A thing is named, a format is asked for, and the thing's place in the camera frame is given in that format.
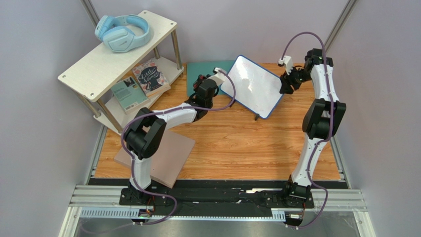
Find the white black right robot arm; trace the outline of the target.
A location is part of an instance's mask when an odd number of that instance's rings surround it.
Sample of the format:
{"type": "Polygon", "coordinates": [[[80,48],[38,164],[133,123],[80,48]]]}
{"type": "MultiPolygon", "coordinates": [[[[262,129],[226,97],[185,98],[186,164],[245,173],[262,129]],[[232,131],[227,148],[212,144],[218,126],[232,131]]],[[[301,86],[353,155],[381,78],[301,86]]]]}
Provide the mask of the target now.
{"type": "Polygon", "coordinates": [[[303,150],[282,196],[284,205],[295,207],[303,205],[310,198],[312,176],[319,156],[336,134],[346,104],[340,102],[334,89],[333,60],[330,57],[323,58],[321,49],[308,51],[302,68],[295,67],[292,58],[287,55],[279,59],[278,65],[286,70],[280,76],[281,94],[293,94],[306,81],[312,82],[315,91],[315,99],[302,123],[305,134],[303,150]]]}

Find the blue framed whiteboard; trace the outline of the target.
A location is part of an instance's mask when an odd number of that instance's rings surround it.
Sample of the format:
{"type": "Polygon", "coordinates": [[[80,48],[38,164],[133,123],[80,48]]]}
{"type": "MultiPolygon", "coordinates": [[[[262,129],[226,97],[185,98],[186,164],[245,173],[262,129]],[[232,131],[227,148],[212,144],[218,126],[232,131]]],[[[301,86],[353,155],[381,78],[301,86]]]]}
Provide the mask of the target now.
{"type": "Polygon", "coordinates": [[[284,96],[279,77],[244,55],[236,58],[227,74],[231,80],[220,89],[259,118],[267,119],[284,96]]]}

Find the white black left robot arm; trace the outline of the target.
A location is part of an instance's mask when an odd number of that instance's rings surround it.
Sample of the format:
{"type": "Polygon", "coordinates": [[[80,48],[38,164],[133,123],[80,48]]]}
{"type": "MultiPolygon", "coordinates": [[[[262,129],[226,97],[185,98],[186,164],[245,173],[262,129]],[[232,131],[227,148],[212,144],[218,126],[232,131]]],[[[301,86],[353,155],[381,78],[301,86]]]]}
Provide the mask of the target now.
{"type": "Polygon", "coordinates": [[[193,94],[184,103],[161,111],[142,108],[126,126],[123,141],[125,151],[130,155],[131,177],[128,187],[122,190],[121,204],[130,201],[144,205],[148,202],[151,193],[146,188],[151,184],[152,156],[158,150],[164,132],[181,124],[196,122],[212,109],[212,100],[219,92],[215,79],[211,75],[199,75],[193,84],[193,94]]]}

